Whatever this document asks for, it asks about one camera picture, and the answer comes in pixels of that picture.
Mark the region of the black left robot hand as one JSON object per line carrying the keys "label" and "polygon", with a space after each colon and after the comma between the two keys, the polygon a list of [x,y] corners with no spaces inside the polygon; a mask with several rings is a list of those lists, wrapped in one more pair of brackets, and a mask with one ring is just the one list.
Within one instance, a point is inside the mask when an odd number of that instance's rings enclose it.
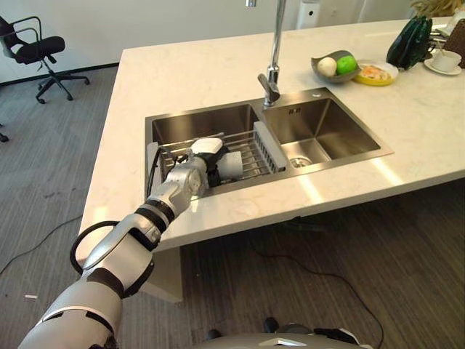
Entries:
{"label": "black left robot hand", "polygon": [[206,174],[210,188],[221,184],[217,163],[228,152],[223,140],[218,137],[200,138],[190,146],[190,153],[194,157],[202,159],[206,165],[203,172]]}

